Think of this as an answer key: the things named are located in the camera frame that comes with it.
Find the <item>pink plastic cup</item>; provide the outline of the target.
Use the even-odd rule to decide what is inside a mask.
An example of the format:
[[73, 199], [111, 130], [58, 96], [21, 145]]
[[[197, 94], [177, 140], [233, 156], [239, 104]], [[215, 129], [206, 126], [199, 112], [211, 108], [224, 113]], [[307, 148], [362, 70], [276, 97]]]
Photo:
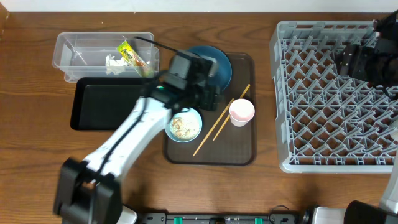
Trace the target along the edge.
[[229, 107], [231, 123], [236, 127], [245, 126], [255, 115], [254, 105], [247, 99], [234, 100]]

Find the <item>yellow green snack wrapper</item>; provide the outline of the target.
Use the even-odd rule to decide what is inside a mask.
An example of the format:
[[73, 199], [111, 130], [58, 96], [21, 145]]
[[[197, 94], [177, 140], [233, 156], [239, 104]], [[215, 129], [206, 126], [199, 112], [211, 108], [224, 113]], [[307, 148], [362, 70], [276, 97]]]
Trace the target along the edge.
[[133, 67], [135, 71], [143, 78], [150, 78], [154, 75], [153, 69], [141, 59], [138, 53], [130, 46], [127, 41], [122, 42], [117, 50], [122, 55], [126, 63]]

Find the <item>white tissue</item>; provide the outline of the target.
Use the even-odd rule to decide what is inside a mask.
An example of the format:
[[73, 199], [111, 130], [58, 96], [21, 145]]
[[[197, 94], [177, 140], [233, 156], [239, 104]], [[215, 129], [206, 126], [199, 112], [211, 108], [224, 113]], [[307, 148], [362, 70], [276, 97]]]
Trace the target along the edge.
[[128, 63], [123, 58], [119, 59], [119, 60], [115, 60], [114, 56], [112, 56], [112, 55], [106, 56], [105, 67], [106, 67], [107, 75], [111, 75], [111, 74], [119, 75], [120, 73], [122, 73], [126, 70], [127, 66], [128, 66]]

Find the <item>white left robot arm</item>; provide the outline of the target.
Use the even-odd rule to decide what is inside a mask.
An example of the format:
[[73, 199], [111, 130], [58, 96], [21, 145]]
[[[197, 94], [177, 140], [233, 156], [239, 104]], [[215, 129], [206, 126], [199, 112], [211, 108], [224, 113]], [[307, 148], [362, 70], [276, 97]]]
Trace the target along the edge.
[[61, 169], [54, 214], [63, 223], [137, 223], [138, 214], [123, 204], [121, 183], [143, 150], [183, 108], [214, 110], [220, 88], [187, 85], [183, 89], [152, 80], [134, 109], [111, 137], [81, 162], [69, 158]]

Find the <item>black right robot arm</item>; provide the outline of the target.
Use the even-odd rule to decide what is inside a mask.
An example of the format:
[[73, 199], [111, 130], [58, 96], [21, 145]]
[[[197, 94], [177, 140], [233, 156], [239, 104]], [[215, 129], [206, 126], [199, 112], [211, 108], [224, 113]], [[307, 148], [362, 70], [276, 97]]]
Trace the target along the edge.
[[[392, 101], [387, 89], [397, 86], [397, 11], [373, 21], [377, 43], [374, 47], [349, 44], [335, 57], [340, 75], [370, 83]], [[397, 159], [394, 160], [389, 183], [378, 207], [354, 200], [343, 223], [397, 223]]]

